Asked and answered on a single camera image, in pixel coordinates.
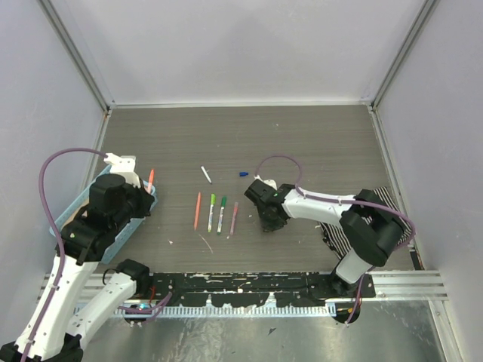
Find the orange white marker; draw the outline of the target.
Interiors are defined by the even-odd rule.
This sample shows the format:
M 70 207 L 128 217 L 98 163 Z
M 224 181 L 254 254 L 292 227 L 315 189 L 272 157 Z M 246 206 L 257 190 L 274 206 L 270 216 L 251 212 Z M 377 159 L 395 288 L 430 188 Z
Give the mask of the orange white marker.
M 152 184 L 153 184 L 153 181 L 154 181 L 154 176 L 155 176 L 155 170 L 151 169 L 150 174 L 149 174 L 149 178 L 148 178 L 148 185 L 146 187 L 146 190 L 149 194 L 151 194 L 151 191 L 152 191 Z

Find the pink highlighter pen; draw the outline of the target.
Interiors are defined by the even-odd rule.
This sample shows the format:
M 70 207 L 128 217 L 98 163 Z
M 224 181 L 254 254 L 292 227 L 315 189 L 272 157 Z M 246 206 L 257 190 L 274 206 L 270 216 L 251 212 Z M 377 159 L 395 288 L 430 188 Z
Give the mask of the pink highlighter pen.
M 235 232 L 235 223 L 236 223 L 236 218 L 238 215 L 238 208 L 239 208 L 239 203 L 235 202 L 234 207 L 233 207 L 233 212 L 232 212 L 232 218 L 231 218 L 231 223 L 230 223 L 230 228 L 229 228 L 229 236 L 233 236 Z

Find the white marker green end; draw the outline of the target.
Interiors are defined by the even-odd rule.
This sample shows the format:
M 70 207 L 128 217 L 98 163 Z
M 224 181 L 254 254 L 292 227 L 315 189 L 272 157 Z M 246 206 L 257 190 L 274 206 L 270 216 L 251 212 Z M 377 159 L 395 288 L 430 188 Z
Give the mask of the white marker green end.
M 227 202 L 227 196 L 224 195 L 221 199 L 221 204 L 220 204 L 220 214 L 219 214 L 218 223 L 217 223 L 217 235 L 221 235 L 221 232 L 223 229 L 223 216 L 226 208 L 226 202 Z

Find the white marker lime end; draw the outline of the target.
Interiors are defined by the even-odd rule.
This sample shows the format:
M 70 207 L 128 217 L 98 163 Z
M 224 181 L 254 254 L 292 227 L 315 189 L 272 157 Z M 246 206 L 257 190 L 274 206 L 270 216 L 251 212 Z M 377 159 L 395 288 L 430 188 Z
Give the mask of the white marker lime end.
M 216 204 L 216 195 L 212 193 L 210 197 L 210 208 L 208 213 L 208 226 L 207 226 L 208 233 L 212 231 L 215 204 Z

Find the orange slim pen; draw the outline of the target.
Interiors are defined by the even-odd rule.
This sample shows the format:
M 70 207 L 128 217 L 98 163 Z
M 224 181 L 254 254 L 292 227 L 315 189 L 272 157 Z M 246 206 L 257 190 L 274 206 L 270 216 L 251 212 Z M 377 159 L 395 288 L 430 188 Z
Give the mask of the orange slim pen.
M 200 215 L 200 209 L 201 209 L 201 201 L 202 201 L 202 193 L 199 192 L 198 195 L 197 195 L 197 201 L 196 201 L 196 206 L 195 206 L 195 217 L 194 217 L 194 222 L 193 222 L 193 229 L 195 231 L 198 228 L 199 215 Z

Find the white marker blue end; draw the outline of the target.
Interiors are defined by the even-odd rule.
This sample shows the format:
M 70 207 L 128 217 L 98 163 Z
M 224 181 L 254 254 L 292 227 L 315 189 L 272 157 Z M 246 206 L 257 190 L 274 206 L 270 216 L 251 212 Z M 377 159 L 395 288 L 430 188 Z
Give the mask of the white marker blue end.
M 202 170 L 202 173 L 204 174 L 206 180 L 208 181 L 208 183 L 212 184 L 212 180 L 208 174 L 208 171 L 205 169 L 205 167 L 202 165 L 201 167 L 201 170 Z

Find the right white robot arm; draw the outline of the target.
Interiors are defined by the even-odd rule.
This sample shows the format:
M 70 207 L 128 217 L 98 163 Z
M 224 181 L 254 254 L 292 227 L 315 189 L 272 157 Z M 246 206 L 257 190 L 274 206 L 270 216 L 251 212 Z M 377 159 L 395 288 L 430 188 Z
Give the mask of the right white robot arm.
M 342 232 L 349 251 L 332 271 L 331 287 L 343 298 L 358 289 L 359 280 L 371 268 L 386 264 L 406 230 L 402 215 L 368 189 L 334 197 L 311 194 L 291 184 L 276 189 L 256 179 L 245 197 L 257 208 L 264 232 L 282 229 L 289 219 L 309 219 Z

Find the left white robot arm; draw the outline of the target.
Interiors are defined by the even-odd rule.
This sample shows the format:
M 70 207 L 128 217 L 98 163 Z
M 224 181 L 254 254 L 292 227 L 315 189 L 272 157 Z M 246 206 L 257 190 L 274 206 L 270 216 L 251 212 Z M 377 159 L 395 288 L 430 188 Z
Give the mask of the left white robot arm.
M 22 334 L 2 346 L 3 361 L 80 361 L 94 334 L 126 299 L 149 295 L 149 268 L 126 259 L 80 312 L 73 311 L 106 250 L 125 226 L 150 215 L 154 201 L 135 172 L 95 179 L 88 203 L 59 230 L 63 245 L 56 249 L 48 286 Z

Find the striped black white cloth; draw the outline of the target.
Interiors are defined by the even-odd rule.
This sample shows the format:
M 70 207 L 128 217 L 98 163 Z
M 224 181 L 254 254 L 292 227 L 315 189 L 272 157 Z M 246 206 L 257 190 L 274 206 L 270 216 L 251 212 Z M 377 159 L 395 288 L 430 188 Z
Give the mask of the striped black white cloth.
M 399 212 L 385 186 L 356 195 L 357 201 L 380 204 L 392 212 L 365 205 L 350 205 L 339 226 L 322 222 L 323 241 L 343 259 L 350 251 L 375 267 L 386 264 L 393 251 L 406 245 L 414 236 L 414 227 Z

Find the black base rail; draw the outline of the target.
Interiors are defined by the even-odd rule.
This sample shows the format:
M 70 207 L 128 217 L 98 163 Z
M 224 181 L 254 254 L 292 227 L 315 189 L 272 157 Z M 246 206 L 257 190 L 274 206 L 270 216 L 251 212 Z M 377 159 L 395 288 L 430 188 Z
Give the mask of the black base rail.
M 217 308 L 260 307 L 275 298 L 275 306 L 323 306 L 333 298 L 354 298 L 358 286 L 338 287 L 335 277 L 320 272 L 155 273 L 135 294 L 159 301 L 171 294 L 169 306 Z

